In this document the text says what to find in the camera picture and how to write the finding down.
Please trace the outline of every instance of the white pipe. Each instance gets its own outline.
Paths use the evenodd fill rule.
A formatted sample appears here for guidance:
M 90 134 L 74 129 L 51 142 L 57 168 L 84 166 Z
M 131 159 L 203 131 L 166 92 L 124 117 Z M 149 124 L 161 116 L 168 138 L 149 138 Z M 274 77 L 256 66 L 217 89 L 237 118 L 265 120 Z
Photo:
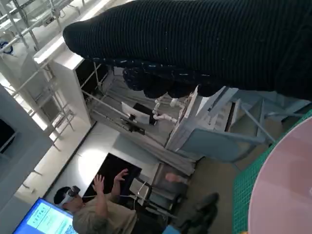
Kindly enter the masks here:
M 179 99 L 177 99 L 177 98 L 173 98 L 171 100 L 170 106 L 171 107 L 179 106 L 180 108 L 184 108 L 185 107 L 185 105 L 182 102 L 180 102 Z
M 155 105 L 155 107 L 154 107 L 154 109 L 153 109 L 153 111 L 152 111 L 153 114 L 157 115 L 158 108 L 159 108 L 159 106 L 160 106 L 160 104 L 161 104 L 160 101 L 163 99 L 163 97 L 164 97 L 164 96 L 161 96 L 161 97 L 155 99 L 156 105 Z
M 172 118 L 171 116 L 167 115 L 167 114 L 162 114 L 160 116 L 158 115 L 153 115 L 153 118 L 154 119 L 166 119 L 166 120 L 169 120 L 171 121 L 172 123 L 176 123 L 176 119 L 175 118 Z

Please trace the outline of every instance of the computer monitor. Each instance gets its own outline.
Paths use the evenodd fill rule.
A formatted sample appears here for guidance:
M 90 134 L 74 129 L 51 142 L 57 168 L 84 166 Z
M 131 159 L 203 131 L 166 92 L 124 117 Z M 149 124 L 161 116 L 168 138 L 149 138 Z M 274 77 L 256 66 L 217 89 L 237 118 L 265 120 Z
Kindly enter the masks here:
M 39 198 L 13 234 L 78 234 L 72 223 L 71 214 Z
M 126 103 L 121 102 L 121 107 L 123 113 L 129 116 L 130 120 L 135 120 L 139 123 L 149 124 L 150 123 L 150 116 L 146 113 L 137 111 L 136 109 L 128 106 Z

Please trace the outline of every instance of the gray floor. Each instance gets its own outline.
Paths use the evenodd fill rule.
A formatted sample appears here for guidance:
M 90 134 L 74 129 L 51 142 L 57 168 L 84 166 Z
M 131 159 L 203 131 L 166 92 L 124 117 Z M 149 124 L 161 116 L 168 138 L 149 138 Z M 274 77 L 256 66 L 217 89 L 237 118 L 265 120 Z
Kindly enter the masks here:
M 305 113 L 311 108 L 312 107 L 309 106 L 302 110 L 302 112 Z M 288 118 L 283 123 L 267 120 L 266 129 L 273 137 L 278 138 L 297 120 L 297 118 Z M 258 146 L 247 158 L 238 162 L 237 166 L 243 170 L 264 152 L 267 147 L 266 145 Z M 209 233 L 230 234 L 232 231 L 232 187 L 233 180 L 237 174 L 237 170 L 231 164 L 218 163 L 208 158 L 202 159 L 198 163 L 196 171 L 192 176 L 187 193 L 188 200 L 181 205 L 178 215 L 183 215 L 191 204 L 199 201 L 203 196 L 212 192 L 218 192 L 220 194 L 218 216 Z

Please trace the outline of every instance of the white wall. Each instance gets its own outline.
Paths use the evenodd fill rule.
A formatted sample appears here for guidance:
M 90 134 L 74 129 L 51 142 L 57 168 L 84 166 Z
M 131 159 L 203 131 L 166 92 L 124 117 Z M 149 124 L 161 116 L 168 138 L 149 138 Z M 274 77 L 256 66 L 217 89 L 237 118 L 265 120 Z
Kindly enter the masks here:
M 0 232 L 11 234 L 32 205 L 13 196 L 0 211 Z
M 73 185 L 78 186 L 81 189 L 79 194 L 83 195 L 108 153 L 140 167 L 144 177 L 152 177 L 158 163 L 156 157 L 121 136 L 118 131 L 97 123 L 45 199 L 53 202 L 59 188 Z

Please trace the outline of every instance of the cable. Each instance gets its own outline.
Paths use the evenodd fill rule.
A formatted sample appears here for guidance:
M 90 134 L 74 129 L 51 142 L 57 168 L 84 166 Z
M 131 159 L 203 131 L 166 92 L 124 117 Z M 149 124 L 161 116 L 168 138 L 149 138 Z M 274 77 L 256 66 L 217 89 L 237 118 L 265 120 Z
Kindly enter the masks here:
M 60 16 L 60 14 L 59 14 L 59 17 L 62 19 L 62 18 L 64 18 L 66 16 L 66 13 L 65 13 L 65 11 L 63 9 L 60 11 L 60 13 L 61 12 L 63 12 L 63 14 L 64 14 L 63 16 Z

